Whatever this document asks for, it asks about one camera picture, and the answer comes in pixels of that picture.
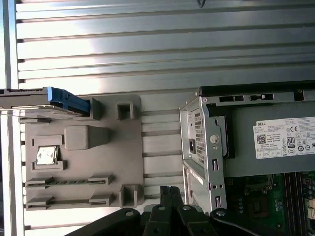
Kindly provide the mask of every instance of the metal side panel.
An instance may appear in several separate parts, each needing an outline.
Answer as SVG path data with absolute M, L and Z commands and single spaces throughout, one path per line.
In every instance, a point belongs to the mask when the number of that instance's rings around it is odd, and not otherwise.
M 3 86 L 141 96 L 145 204 L 158 202 L 160 184 L 182 184 L 178 108 L 196 87 L 310 80 L 315 72 L 313 0 L 207 0 L 202 9 L 194 0 L 3 2 L 9 3 L 3 29 L 10 30 Z M 65 209 L 23 217 L 22 176 L 12 179 L 25 160 L 25 135 L 11 125 L 5 120 L 1 131 L 12 235 L 23 235 L 23 219 L 25 235 L 63 235 L 110 213 Z

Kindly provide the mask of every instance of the ventilation holes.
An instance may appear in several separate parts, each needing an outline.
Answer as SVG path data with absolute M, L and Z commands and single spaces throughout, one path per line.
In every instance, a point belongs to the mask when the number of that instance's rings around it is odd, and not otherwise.
M 196 152 L 198 156 L 198 162 L 204 165 L 205 161 L 205 135 L 203 132 L 203 119 L 201 113 L 195 114 L 195 129 L 196 129 Z
M 194 197 L 192 198 L 191 204 L 192 204 L 192 205 L 195 205 L 195 206 L 198 206 L 198 207 L 200 206 L 200 205 L 198 204 L 197 200 L 196 200 Z

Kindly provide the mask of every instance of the motherboard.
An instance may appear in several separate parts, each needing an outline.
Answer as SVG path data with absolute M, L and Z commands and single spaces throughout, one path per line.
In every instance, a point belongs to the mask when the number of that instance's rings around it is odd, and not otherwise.
M 315 236 L 315 171 L 303 172 L 302 180 L 308 235 Z
M 286 231 L 281 174 L 225 179 L 228 209 Z

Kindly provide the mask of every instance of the power supply label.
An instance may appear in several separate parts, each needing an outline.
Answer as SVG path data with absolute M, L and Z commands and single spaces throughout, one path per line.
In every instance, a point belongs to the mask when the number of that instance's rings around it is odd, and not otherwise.
M 315 117 L 257 121 L 257 159 L 315 154 Z

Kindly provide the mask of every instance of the power supply unit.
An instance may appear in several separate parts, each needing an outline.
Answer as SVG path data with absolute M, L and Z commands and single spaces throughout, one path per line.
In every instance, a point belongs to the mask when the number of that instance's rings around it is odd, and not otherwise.
M 315 235 L 315 82 L 200 87 L 180 108 L 186 204 Z

